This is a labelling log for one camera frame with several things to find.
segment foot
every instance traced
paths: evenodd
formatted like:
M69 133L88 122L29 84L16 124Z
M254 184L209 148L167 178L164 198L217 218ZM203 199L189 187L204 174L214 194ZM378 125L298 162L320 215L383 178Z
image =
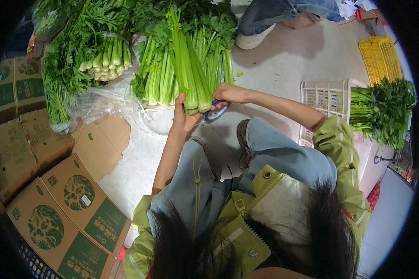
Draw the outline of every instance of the foot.
M260 45L262 41L265 39L265 37L268 35L268 33L270 33L273 30L273 28L275 28L275 26L276 23L268 27L261 34L251 36L245 36L239 33L235 38L235 43L238 47L240 47L243 50L251 50Z
M250 120L251 119L242 120L239 123L238 129L237 129L238 141L239 141L240 149L242 152L242 155L240 156L240 159L239 159L239 168L241 171L245 171L245 169L248 168L248 165L251 161L251 151L248 148L247 137L245 135L247 131L247 124Z
M205 143L201 140L201 138L199 138L197 136L191 136L191 137L189 137L188 140L193 141L193 142L197 142L202 147L206 158L208 158L208 150L206 148ZM220 181L220 178L221 178L220 171L215 166L213 166L211 163L209 164L209 167L211 168L211 172L214 175L214 180L215 181Z

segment hand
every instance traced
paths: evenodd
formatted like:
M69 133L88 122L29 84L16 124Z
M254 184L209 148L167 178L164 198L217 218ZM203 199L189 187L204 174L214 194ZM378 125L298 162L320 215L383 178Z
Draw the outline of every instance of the hand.
M180 93L179 97L176 98L174 109L174 119L172 120L172 127L170 132L184 133L187 135L196 125L197 121L202 117L203 114L196 113L189 115L183 106L185 94Z
M213 93L217 100L229 101L232 103L248 103L248 98L253 91L229 83L221 83Z

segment person's left hand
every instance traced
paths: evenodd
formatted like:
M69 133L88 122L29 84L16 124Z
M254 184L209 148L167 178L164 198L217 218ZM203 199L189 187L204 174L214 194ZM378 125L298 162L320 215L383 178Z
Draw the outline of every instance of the person's left hand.
M186 135L194 128L202 113L189 115L183 106L185 94L180 93L175 101L174 119L172 120L171 132L185 133Z

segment yellow plastic crate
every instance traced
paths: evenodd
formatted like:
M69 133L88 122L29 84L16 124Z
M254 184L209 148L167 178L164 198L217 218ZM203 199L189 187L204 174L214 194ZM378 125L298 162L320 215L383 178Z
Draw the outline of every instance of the yellow plastic crate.
M394 81L402 78L399 60L390 37L369 37L358 43L365 60L371 85L380 83L383 77Z

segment jeans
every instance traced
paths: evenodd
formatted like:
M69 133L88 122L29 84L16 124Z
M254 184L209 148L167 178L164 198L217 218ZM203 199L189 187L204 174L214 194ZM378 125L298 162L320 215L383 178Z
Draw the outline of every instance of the jeans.
M252 156L250 167L240 177L221 182L214 181L210 163L202 147L194 141L185 142L171 183L152 199L151 209L147 214L151 228L155 227L151 211L161 210L168 214L168 205L174 205L192 235L195 209L198 205L196 234L199 235L207 227L214 226L231 191L242 191L254 196L253 179L265 165L270 165L276 171L286 173L311 188L322 182L335 187L335 164L318 150L299 146L259 117L249 121L246 137ZM201 181L199 189L196 188L196 179ZM156 231L152 230L152 234L155 237Z
M245 36L260 34L274 23L313 13L330 21L344 20L335 0L253 0L240 19L238 29Z

